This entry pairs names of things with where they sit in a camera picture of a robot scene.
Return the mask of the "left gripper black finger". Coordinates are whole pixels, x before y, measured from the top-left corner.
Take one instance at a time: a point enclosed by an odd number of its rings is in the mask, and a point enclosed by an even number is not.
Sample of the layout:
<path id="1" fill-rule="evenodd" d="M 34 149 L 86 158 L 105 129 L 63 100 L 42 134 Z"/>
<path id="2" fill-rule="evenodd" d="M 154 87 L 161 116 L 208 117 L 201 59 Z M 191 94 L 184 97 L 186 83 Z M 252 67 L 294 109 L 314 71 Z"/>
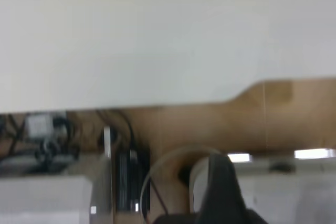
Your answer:
<path id="1" fill-rule="evenodd" d="M 208 185 L 201 206 L 201 223 L 247 223 L 247 208 L 230 159 L 209 157 Z"/>

